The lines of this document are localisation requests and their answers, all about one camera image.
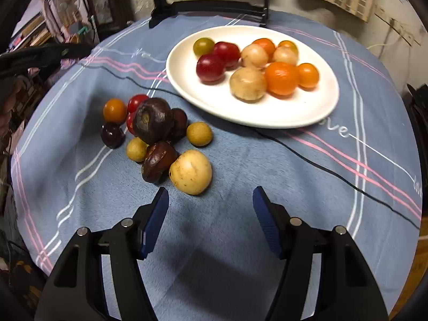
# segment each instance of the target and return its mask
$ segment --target round table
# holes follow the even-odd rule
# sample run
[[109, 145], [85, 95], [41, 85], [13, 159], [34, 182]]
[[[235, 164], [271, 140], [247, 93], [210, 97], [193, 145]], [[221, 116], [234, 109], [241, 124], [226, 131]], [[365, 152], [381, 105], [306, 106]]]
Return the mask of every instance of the round table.
[[[363, 46], [323, 25], [272, 12], [269, 28], [306, 43], [331, 66], [340, 86], [332, 114], [309, 127], [263, 130], [368, 194], [306, 163], [247, 127], [224, 121], [167, 92], [170, 50], [184, 37], [219, 25], [256, 25], [244, 15], [178, 15], [153, 29], [141, 20], [74, 65], [48, 92], [29, 121], [12, 160], [18, 226], [31, 256], [46, 273], [81, 226], [110, 228], [153, 199], [158, 185], [140, 166], [100, 138], [102, 107], [145, 93], [207, 122], [213, 142], [202, 152], [213, 182], [201, 196], [169, 180], [170, 207], [155, 250], [140, 262], [159, 320], [261, 320], [284, 261], [269, 251], [252, 206], [262, 186], [272, 202], [312, 227], [344, 225], [369, 264], [388, 311], [397, 300], [416, 249], [421, 217], [417, 147], [401, 98], [384, 66]], [[194, 148], [187, 139], [179, 152]], [[303, 316], [312, 314], [320, 257], [314, 255]], [[119, 318], [108, 257], [104, 285], [110, 314]]]

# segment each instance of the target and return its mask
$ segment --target metal screw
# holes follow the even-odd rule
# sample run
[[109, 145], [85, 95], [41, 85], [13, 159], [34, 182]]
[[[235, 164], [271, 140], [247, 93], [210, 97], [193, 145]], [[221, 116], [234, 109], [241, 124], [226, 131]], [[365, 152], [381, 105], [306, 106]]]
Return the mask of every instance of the metal screw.
[[336, 233], [339, 233], [340, 235], [344, 235], [346, 233], [346, 228], [344, 226], [337, 226], [335, 230]]
[[125, 218], [122, 220], [122, 222], [120, 223], [122, 225], [122, 227], [131, 227], [133, 225], [133, 220], [132, 218]]
[[290, 224], [292, 226], [298, 227], [302, 224], [302, 220], [298, 217], [292, 217], [292, 218], [290, 218]]
[[88, 233], [88, 229], [86, 227], [81, 227], [78, 229], [77, 234], [79, 237], [83, 237]]

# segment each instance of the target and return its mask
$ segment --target brown chestnut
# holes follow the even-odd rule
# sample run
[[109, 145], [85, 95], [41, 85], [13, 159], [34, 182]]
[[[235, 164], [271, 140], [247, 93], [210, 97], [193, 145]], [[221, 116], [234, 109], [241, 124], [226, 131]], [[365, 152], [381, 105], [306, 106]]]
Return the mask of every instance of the brown chestnut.
[[174, 118], [174, 126], [171, 129], [169, 138], [173, 141], [178, 141], [186, 136], [186, 129], [188, 126], [188, 118], [186, 112], [182, 109], [174, 108], [171, 110]]
[[149, 148], [147, 157], [141, 167], [143, 180], [154, 184], [159, 181], [164, 171], [170, 169], [177, 159], [177, 152], [166, 141], [159, 141]]
[[166, 139], [173, 126], [170, 105], [159, 97], [144, 101], [137, 108], [132, 122], [135, 135], [147, 144]]

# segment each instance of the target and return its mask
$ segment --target blue gripper pad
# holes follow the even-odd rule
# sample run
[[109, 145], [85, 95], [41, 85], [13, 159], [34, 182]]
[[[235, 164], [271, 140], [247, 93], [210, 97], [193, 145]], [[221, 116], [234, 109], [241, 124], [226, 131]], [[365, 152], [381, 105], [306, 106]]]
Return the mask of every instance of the blue gripper pad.
[[159, 232], [162, 228], [163, 220], [165, 219], [166, 212], [168, 211], [169, 202], [170, 197], [168, 196], [168, 192], [165, 189], [157, 203], [155, 203], [155, 208], [151, 212], [150, 218], [144, 227], [142, 240], [143, 244], [141, 247], [141, 253], [144, 258], [147, 258], [147, 255], [153, 252], [153, 249], [155, 248]]
[[270, 201], [266, 196], [262, 187], [258, 186], [253, 191], [253, 207], [257, 215], [260, 226], [270, 250], [277, 255], [279, 259], [282, 257], [282, 245], [280, 239], [280, 230], [273, 219], [269, 210]]

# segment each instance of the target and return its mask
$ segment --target oval plate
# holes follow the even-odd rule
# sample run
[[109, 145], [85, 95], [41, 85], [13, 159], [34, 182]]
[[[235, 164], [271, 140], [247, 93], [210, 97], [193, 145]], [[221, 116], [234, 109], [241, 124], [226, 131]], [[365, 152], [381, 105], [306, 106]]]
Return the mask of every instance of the oval plate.
[[[237, 44], [240, 50], [262, 37], [270, 38], [276, 45], [282, 40], [291, 40], [299, 49], [299, 64], [314, 64], [320, 72], [320, 81], [310, 91], [297, 87], [294, 94], [286, 99], [266, 94], [258, 102], [248, 104], [230, 92], [229, 78], [235, 70], [227, 71], [221, 83], [201, 83], [196, 75], [197, 58], [193, 53], [193, 43], [201, 37], [210, 37], [215, 42], [231, 42]], [[171, 84], [187, 101], [215, 116], [250, 127], [296, 128], [311, 125], [328, 116], [339, 101], [337, 78], [318, 53], [288, 35], [258, 26], [219, 26], [186, 37], [168, 55], [166, 73]]]

